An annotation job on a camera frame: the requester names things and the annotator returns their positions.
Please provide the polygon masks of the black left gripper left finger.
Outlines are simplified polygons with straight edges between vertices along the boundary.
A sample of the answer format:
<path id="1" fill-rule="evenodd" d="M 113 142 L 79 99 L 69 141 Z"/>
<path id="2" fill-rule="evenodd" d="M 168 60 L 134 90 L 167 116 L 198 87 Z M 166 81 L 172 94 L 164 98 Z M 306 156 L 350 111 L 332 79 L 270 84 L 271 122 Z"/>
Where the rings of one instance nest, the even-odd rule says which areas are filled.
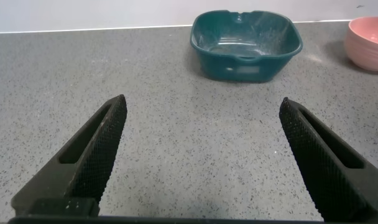
<path id="1" fill-rule="evenodd" d="M 100 202 L 116 159 L 127 106 L 124 95 L 111 98 L 13 196 L 23 215 L 40 199 L 92 198 Z"/>

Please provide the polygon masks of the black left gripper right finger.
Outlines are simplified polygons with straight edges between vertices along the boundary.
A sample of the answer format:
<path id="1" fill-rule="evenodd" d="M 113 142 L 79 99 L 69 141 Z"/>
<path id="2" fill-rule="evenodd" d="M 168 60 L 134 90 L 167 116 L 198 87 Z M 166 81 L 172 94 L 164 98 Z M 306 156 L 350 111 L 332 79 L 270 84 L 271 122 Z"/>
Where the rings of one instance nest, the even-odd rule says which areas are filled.
<path id="1" fill-rule="evenodd" d="M 378 169 L 300 103 L 284 98 L 279 118 L 324 221 L 378 223 Z"/>

